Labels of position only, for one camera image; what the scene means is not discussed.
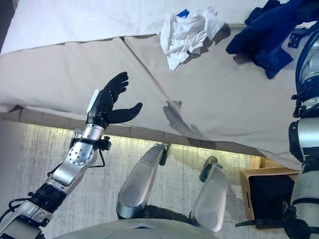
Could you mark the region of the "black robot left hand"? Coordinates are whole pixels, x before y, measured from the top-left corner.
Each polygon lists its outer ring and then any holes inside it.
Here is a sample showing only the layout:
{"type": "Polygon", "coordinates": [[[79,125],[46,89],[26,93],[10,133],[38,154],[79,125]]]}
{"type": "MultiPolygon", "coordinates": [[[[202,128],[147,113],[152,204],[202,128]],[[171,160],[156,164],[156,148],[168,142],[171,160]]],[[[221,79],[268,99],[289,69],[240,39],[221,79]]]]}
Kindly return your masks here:
{"type": "Polygon", "coordinates": [[[86,124],[94,124],[106,129],[110,124],[131,121],[140,113],[143,106],[142,103],[137,103],[129,109],[113,109],[119,95],[126,91],[129,85],[128,80],[128,73],[122,72],[99,91],[87,113],[86,124]]]}

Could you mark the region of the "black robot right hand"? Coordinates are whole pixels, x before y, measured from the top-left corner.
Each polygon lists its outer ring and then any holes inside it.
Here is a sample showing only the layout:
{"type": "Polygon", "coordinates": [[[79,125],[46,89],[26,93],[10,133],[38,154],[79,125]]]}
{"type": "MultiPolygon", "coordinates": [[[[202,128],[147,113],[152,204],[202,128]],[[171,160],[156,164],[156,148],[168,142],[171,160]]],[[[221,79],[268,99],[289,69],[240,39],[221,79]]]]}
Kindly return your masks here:
{"type": "Polygon", "coordinates": [[[310,27],[295,27],[295,29],[290,33],[288,37],[288,43],[287,43],[287,46],[289,48],[297,49],[303,38],[310,36],[311,34],[313,34],[315,31],[319,29],[318,14],[300,17],[300,23],[298,23],[297,25],[301,25],[303,23],[310,23],[310,22],[315,22],[315,23],[310,27]]]}

